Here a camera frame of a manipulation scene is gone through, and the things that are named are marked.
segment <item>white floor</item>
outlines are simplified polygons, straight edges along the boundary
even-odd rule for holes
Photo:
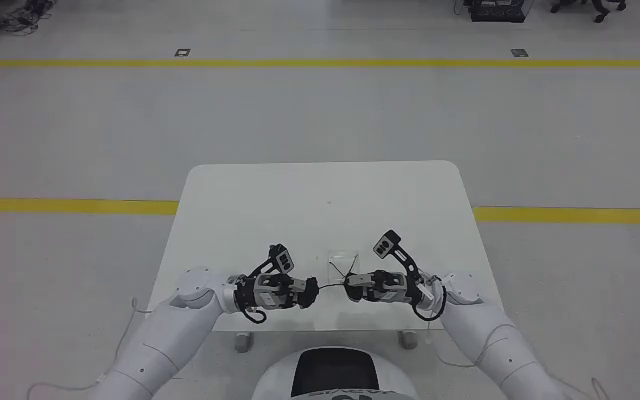
[[[442,0],[62,1],[0,57],[639,59],[634,4],[471,24]],[[473,205],[640,207],[637,69],[0,69],[0,197],[177,199],[203,163],[449,159]],[[148,301],[172,218],[0,215],[0,398],[102,372]],[[636,226],[482,224],[505,308],[557,376],[640,398]],[[446,336],[436,344],[459,357]],[[246,399],[288,352],[353,344],[425,399],[499,398],[392,333],[214,334],[161,399]],[[238,391],[226,391],[233,385]],[[35,392],[35,399],[82,394]]]

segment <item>chair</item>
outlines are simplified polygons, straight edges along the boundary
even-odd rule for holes
[[[576,1],[577,0],[559,0],[558,3],[554,4],[553,7],[551,7],[551,13],[555,14],[558,11],[560,11],[562,7],[573,4]],[[627,8],[626,0],[607,0],[607,1],[609,1],[610,3],[618,3],[618,7],[616,8],[618,11],[622,11],[625,8]],[[602,0],[591,0],[591,2],[593,3],[593,7],[600,13],[593,20],[593,22],[599,24],[600,22],[604,21],[604,17],[606,17],[607,14],[609,14],[609,9],[604,5],[602,5]],[[580,3],[587,4],[587,0],[581,0]]]

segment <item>yellow floor line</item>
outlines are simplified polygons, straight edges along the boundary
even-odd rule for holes
[[[0,198],[0,213],[175,215],[170,200]],[[635,208],[474,207],[478,222],[640,224]]]
[[[640,224],[640,209],[474,207],[478,222],[530,222],[563,224]]]
[[[640,68],[640,60],[532,59],[103,59],[0,60],[0,68]]]
[[[4,213],[175,215],[177,201],[0,198]]]

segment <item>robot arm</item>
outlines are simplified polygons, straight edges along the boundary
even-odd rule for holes
[[[414,313],[425,321],[440,318],[462,353],[508,399],[566,399],[513,321],[480,298],[471,275],[449,274],[440,280],[420,271],[399,242],[400,237],[388,231],[374,246],[374,252],[380,258],[391,254],[407,275],[379,270],[347,276],[344,286],[352,301],[404,302],[411,304]],[[424,317],[418,309],[435,315]]]
[[[267,273],[261,273],[268,265]],[[89,399],[151,399],[193,358],[223,313],[242,312],[252,322],[262,323],[266,314],[258,307],[309,307],[318,295],[316,278],[292,278],[288,275],[292,269],[289,252],[277,245],[249,276],[215,276],[206,267],[188,270],[175,294],[142,322]],[[251,317],[254,311],[263,319]]]

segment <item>white table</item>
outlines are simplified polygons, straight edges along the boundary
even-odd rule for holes
[[[502,307],[460,173],[448,161],[198,166],[187,178],[149,307],[171,295],[185,270],[248,274],[276,243],[291,253],[292,276],[316,276],[320,285],[331,250],[357,250],[361,273],[404,272],[393,257],[373,253],[389,229],[420,268],[472,273],[481,295]],[[322,289],[308,309],[267,315],[261,325],[223,315],[215,330],[426,328],[407,304],[356,304],[339,286]]]

